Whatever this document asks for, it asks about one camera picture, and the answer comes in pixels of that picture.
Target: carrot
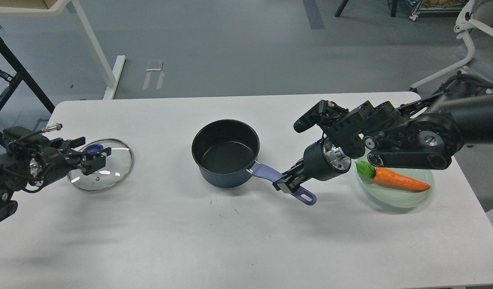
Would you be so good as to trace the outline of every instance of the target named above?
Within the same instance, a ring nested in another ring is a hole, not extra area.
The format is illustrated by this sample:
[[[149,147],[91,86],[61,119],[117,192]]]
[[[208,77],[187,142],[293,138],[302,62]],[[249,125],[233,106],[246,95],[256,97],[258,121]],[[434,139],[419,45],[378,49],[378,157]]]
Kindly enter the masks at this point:
[[[424,191],[430,188],[428,183],[423,183],[417,179],[413,179],[402,174],[398,174],[388,168],[376,168],[367,161],[355,162],[357,172],[373,179],[376,183],[381,185],[391,185],[393,187],[404,188],[413,191]]]

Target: black saucepan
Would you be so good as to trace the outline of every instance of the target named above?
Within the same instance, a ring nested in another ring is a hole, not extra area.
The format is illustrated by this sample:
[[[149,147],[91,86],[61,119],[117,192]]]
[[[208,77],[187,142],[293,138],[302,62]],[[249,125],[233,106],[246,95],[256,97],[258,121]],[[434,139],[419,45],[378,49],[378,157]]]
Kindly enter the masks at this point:
[[[191,151],[204,179],[216,187],[237,187],[252,175],[272,183],[283,176],[257,162],[259,137],[239,120],[222,119],[206,125],[193,139]],[[304,188],[292,195],[307,205],[316,203],[316,196]]]

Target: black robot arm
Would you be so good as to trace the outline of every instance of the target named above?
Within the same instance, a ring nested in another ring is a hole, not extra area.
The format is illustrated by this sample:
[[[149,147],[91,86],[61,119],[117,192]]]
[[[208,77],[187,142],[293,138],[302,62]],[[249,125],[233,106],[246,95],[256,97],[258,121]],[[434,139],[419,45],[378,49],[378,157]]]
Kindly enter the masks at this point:
[[[327,181],[347,172],[366,148],[376,167],[446,169],[463,145],[493,143],[493,93],[482,94],[486,88],[493,84],[456,75],[432,96],[398,108],[366,101],[350,111],[321,100],[293,128],[300,133],[316,124],[322,138],[273,185],[292,193],[311,178]]]
[[[71,170],[80,169],[88,175],[106,165],[106,156],[111,154],[111,148],[77,152],[74,148],[85,144],[84,137],[50,140],[40,134],[62,127],[56,124],[37,132],[21,126],[4,130],[6,153],[0,155],[0,222],[18,208],[17,201],[11,200],[14,192],[35,193],[65,177]],[[36,189],[28,189],[27,184]]]

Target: pot handle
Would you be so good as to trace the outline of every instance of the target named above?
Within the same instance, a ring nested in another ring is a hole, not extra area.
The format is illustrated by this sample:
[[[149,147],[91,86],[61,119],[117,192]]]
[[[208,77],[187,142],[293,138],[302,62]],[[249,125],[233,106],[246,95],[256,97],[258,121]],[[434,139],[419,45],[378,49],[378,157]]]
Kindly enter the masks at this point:
[[[267,179],[268,181],[271,181],[272,183],[282,179],[282,177],[283,177],[283,174],[278,172],[278,170],[271,168],[267,165],[264,165],[262,163],[259,163],[258,161],[255,161],[254,165],[252,165],[252,167],[250,167],[248,169],[248,172],[250,172],[252,174],[252,176],[254,176],[254,177],[260,177],[262,179]],[[296,192],[294,192],[291,195],[308,206],[312,206],[316,203],[316,195],[309,192],[304,187],[298,188],[298,190],[296,190]]]

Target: white chair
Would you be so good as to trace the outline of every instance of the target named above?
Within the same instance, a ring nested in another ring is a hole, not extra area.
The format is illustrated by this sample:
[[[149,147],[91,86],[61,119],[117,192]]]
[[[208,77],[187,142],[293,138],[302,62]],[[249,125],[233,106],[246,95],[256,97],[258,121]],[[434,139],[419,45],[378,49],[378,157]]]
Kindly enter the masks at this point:
[[[484,37],[473,40],[471,36],[473,28],[482,31]],[[461,60],[412,84],[411,91],[468,63],[470,68],[474,68],[480,75],[493,82],[493,0],[470,0],[457,16],[454,31],[459,33],[457,39],[462,39],[465,44],[455,53]]]

